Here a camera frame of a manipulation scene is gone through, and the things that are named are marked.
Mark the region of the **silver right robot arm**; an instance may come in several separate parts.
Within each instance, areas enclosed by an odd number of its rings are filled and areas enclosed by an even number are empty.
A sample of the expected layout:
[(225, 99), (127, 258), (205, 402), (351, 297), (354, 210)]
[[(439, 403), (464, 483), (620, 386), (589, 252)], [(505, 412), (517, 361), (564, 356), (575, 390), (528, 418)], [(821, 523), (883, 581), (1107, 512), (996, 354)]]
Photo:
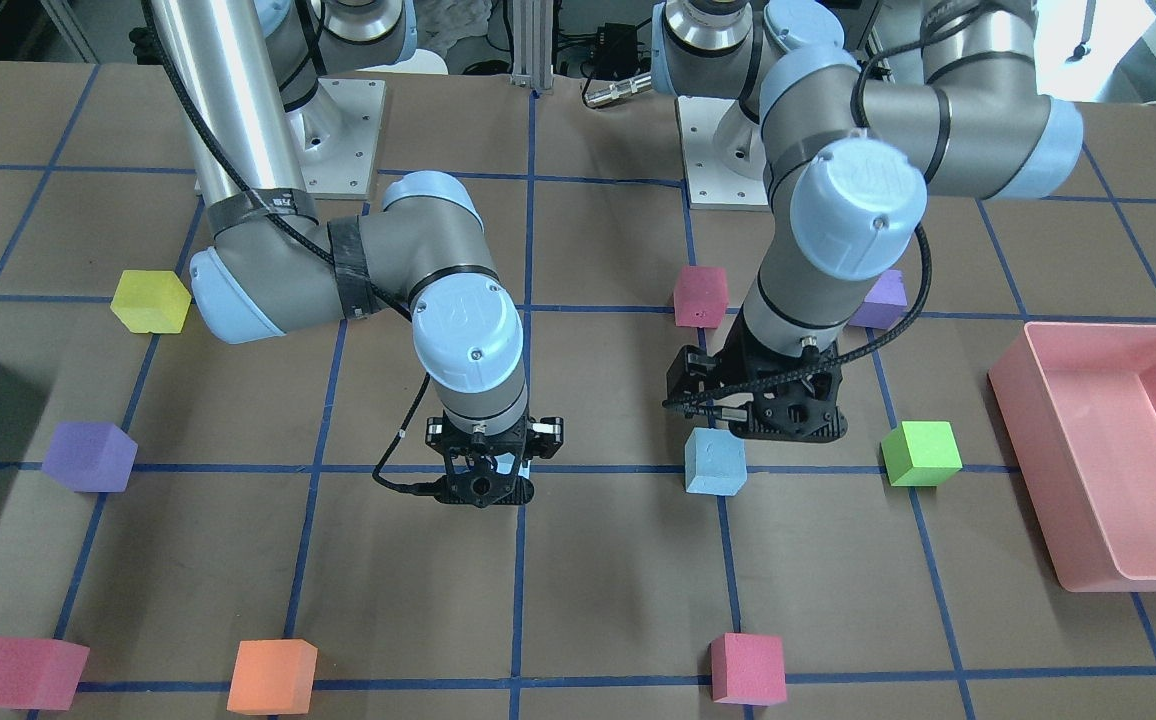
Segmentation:
[(424, 386), (444, 406), (424, 443), (444, 474), (378, 484), (483, 509), (524, 505), (534, 459), (563, 420), (529, 414), (523, 319), (462, 181), (418, 170), (366, 215), (318, 217), (296, 149), (296, 111), (321, 77), (410, 58), (417, 27), (395, 1), (144, 1), (151, 47), (188, 126), (212, 246), (188, 265), (203, 322), (230, 346), (392, 309), (410, 322)]

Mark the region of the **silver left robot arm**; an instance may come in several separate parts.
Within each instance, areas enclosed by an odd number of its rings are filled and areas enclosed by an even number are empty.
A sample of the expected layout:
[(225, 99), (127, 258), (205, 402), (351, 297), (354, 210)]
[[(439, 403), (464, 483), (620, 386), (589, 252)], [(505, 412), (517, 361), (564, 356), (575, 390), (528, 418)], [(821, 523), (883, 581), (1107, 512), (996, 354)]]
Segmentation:
[(734, 101), (764, 146), (773, 242), (716, 355), (692, 346), (665, 409), (748, 439), (833, 441), (840, 369), (910, 327), (933, 279), (929, 196), (1040, 199), (1075, 168), (1084, 120), (1038, 92), (1032, 1), (927, 1), (924, 79), (872, 79), (816, 1), (665, 1), (660, 94)]

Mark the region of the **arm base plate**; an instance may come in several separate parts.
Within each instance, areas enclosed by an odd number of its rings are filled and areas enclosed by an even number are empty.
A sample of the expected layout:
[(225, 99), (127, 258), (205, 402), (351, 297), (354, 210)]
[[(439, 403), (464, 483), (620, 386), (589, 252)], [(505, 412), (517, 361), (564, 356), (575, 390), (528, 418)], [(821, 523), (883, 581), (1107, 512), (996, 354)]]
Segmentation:
[(310, 101), (287, 111), (310, 195), (360, 201), (371, 196), (386, 96), (381, 79), (321, 79)]
[(677, 116), (692, 209), (764, 210), (766, 155), (738, 101), (680, 96)]

